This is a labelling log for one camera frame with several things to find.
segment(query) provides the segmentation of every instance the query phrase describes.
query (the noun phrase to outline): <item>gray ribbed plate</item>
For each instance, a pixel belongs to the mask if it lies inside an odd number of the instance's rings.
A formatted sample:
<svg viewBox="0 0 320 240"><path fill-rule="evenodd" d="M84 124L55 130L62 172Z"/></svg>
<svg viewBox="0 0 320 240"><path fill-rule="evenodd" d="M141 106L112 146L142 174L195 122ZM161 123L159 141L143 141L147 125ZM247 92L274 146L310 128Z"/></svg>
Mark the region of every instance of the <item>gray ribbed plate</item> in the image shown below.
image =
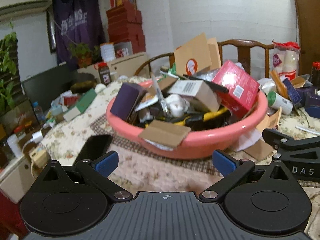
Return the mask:
<svg viewBox="0 0 320 240"><path fill-rule="evenodd" d="M30 233L25 240L57 239ZM150 193L115 204L108 216L90 230L67 240L266 240L238 228L218 204L202 203L192 192ZM307 240L304 233L277 240Z"/></svg>

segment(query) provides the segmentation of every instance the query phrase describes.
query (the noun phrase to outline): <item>chair backrest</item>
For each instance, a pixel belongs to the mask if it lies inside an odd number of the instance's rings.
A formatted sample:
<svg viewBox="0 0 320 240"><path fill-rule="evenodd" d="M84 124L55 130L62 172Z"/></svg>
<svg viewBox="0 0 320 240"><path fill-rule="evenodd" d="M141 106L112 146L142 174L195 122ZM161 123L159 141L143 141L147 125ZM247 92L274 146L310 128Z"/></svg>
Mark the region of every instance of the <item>chair backrest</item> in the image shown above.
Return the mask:
<svg viewBox="0 0 320 240"><path fill-rule="evenodd" d="M218 42L220 59L222 62L222 47L225 45L233 45L238 50L238 62L241 62L245 71L251 74L251 48L261 47L265 50L265 77L269 77L269 50L273 49L273 44L263 44L258 41L250 40L227 40Z"/></svg>
<svg viewBox="0 0 320 240"><path fill-rule="evenodd" d="M153 57L151 59L149 59L148 61L146 61L145 63L143 63L137 70L136 72L134 73L135 76L138 76L140 71L146 66L148 65L148 68L149 68L149 74L151 72L151 62L156 60L156 59L159 59L159 58L163 58L163 57L169 57L169 64L170 64L170 68L172 67L173 63L175 62L175 59L174 59L174 52L170 52L170 53L165 53L165 54L161 54L159 56L156 56L156 57Z"/></svg>

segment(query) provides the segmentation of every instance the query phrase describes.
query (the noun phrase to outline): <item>wall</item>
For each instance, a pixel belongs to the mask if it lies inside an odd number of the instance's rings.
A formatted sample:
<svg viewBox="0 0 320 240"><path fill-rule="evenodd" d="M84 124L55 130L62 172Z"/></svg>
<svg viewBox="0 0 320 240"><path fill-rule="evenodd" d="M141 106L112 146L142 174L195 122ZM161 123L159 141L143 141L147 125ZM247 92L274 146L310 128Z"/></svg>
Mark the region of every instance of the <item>wall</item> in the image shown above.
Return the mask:
<svg viewBox="0 0 320 240"><path fill-rule="evenodd" d="M9 22L0 24L0 39L10 33ZM12 19L18 38L18 62L21 81L57 66L56 54L50 54L46 13Z"/></svg>
<svg viewBox="0 0 320 240"><path fill-rule="evenodd" d="M103 12L109 0L100 0ZM192 37L252 39L270 44L296 40L294 0L137 0L142 11L147 52L152 57L172 51ZM224 47L223 57L236 61L236 49ZM252 75L263 76L264 51L252 50Z"/></svg>

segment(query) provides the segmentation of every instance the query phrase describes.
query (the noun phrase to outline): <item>pink plastic tub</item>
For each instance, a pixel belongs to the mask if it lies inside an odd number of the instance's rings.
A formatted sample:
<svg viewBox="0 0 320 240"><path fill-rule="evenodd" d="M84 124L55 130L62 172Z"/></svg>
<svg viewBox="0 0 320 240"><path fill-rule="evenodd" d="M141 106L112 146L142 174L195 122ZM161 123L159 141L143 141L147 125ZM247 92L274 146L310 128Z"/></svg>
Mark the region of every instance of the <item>pink plastic tub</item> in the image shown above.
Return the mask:
<svg viewBox="0 0 320 240"><path fill-rule="evenodd" d="M143 87L150 86L151 81L140 83ZM133 126L122 121L117 116L110 113L114 98L107 106L107 120L112 128L122 137L130 141L141 144L146 149L158 155L173 159L198 159L208 157L216 149L224 150L238 140L239 136L252 130L260 123L266 115L268 102L263 92L259 92L258 106L245 119L221 128L191 132L174 151L164 151L147 143L138 135L143 131L142 128Z"/></svg>

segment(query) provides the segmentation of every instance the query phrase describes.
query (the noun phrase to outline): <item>table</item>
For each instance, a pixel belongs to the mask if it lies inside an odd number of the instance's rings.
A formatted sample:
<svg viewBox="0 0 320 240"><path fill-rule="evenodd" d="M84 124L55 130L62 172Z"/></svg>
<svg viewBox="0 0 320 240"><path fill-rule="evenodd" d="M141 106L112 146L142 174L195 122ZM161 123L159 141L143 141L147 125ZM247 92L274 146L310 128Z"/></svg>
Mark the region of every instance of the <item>table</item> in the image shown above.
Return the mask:
<svg viewBox="0 0 320 240"><path fill-rule="evenodd" d="M86 140L92 135L113 134L109 150L119 154L119 166L109 177L112 181L130 191L195 191L197 194L220 180L221 174L212 166L210 158L193 161L170 160L154 155L140 145L115 134L105 117L109 101L116 96L123 82L140 83L142 77L112 82L97 95L93 103L81 116L71 122L62 122L48 132L42 146L51 158L61 165L72 165ZM282 116L279 131L295 139L314 135L296 129L295 124L305 125L305 117ZM320 120L314 119L316 129L320 130ZM227 151L236 159L248 158L258 164L269 164L271 156L257 162L245 152ZM300 181L312 202L312 214L305 230L314 240L320 238L320 184Z"/></svg>

